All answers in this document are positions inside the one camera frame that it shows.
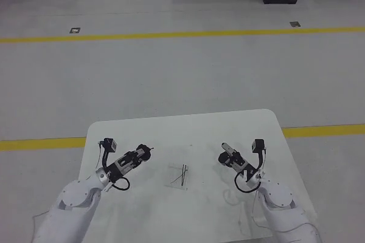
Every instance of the yellow line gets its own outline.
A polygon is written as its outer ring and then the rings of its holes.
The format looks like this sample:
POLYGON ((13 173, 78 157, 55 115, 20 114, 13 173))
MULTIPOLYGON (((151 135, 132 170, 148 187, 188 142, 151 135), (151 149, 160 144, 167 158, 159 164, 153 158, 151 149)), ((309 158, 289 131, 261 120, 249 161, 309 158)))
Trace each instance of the yellow line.
POLYGON ((365 124, 341 126, 311 126, 303 128, 283 128, 284 137, 329 137, 365 134, 365 124))
POLYGON ((83 148, 84 146, 85 146, 84 137, 0 141, 0 151, 83 148))
MULTIPOLYGON (((302 128, 283 128, 288 139, 295 137, 329 137, 365 134, 365 124, 340 126, 309 126, 302 128)), ((57 148, 83 148, 85 137, 68 137, 62 139, 36 139, 0 141, 0 151, 38 150, 57 148)))
POLYGON ((75 35, 75 36, 48 36, 24 38, 0 38, 0 43, 32 43, 57 41, 104 41, 117 39, 150 39, 150 38, 187 38, 208 36, 239 36, 239 35, 292 35, 313 33, 346 33, 365 32, 365 27, 337 27, 313 29, 268 29, 268 30, 221 30, 204 32, 170 32, 170 33, 132 33, 120 35, 75 35))

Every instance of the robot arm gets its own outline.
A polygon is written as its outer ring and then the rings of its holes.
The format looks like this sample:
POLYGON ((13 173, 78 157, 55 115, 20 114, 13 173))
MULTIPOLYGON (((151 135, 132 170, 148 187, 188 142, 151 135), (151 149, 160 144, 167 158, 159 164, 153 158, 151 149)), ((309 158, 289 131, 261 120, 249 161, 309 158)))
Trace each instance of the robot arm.
POLYGON ((257 225, 258 227, 270 229, 279 243, 319 242, 318 238, 320 237, 318 237, 319 234, 315 226, 310 223, 305 211, 296 202, 292 191, 286 185, 274 182, 261 174, 264 163, 262 152, 266 153, 262 139, 256 139, 252 145, 253 153, 259 155, 258 168, 250 165, 239 152, 231 148, 227 143, 223 143, 222 148, 225 152, 220 154, 219 162, 233 168, 237 172, 234 182, 238 190, 244 193, 257 191, 258 200, 269 225, 269 227, 257 225), (238 176, 243 176, 247 186, 252 188, 252 190, 241 190, 237 185, 238 176))
POLYGON ((151 156, 149 147, 139 145, 135 151, 127 152, 107 166, 108 154, 116 151, 116 143, 113 139, 104 139, 99 145, 104 147, 102 168, 86 180, 75 180, 63 188, 39 228, 34 243, 80 243, 99 204, 101 191, 110 182, 118 190, 127 190, 130 187, 128 180, 128 187, 124 189, 114 183, 151 156))

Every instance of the black cable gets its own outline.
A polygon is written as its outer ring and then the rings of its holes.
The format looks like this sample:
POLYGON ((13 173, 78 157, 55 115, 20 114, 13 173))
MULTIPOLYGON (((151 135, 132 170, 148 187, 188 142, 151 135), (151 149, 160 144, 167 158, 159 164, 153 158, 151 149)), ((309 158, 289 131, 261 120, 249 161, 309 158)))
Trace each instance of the black cable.
POLYGON ((176 180, 178 180, 183 175, 184 175, 184 173, 182 173, 179 177, 177 177, 176 180))
POLYGON ((237 178, 240 174, 242 174, 243 170, 239 171, 236 175, 236 177, 234 178, 234 183, 235 183, 235 186, 237 187, 237 189, 239 191, 241 191, 242 193, 252 193, 253 191, 256 191, 260 186, 261 186, 261 182, 258 183, 258 185, 254 188, 254 189, 251 189, 249 191, 243 191, 241 188, 238 187, 238 184, 237 184, 237 178))
POLYGON ((108 152, 105 151, 105 149, 104 149, 104 154, 103 154, 103 158, 102 158, 102 166, 103 166, 103 169, 105 172, 107 169, 107 159, 108 159, 108 152))
POLYGON ((97 164, 96 164, 96 167, 97 168, 97 165, 99 165, 99 162, 100 162, 100 156, 102 155, 102 145, 99 143, 99 159, 97 160, 97 164))
POLYGON ((127 191, 128 189, 130 189, 130 181, 126 177, 121 177, 119 179, 125 180, 127 182, 127 184, 128 184, 127 187, 126 188, 120 188, 120 187, 115 186, 115 184, 112 184, 112 187, 113 188, 115 188, 115 189, 117 189, 119 191, 127 191))

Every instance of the floor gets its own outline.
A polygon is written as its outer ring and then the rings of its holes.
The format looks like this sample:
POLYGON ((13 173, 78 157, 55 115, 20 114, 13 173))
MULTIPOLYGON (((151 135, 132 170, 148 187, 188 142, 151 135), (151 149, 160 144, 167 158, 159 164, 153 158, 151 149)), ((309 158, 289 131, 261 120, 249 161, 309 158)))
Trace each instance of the floor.
MULTIPOLYGON (((364 27, 365 0, 2 0, 0 140, 261 108, 284 128, 365 123, 365 32, 27 40, 72 36, 72 27, 87 36, 291 29, 290 21, 364 27)), ((365 135, 287 141, 324 242, 365 242, 365 135)), ((31 217, 76 179, 81 157, 82 148, 0 152, 0 242, 30 241, 31 217)))

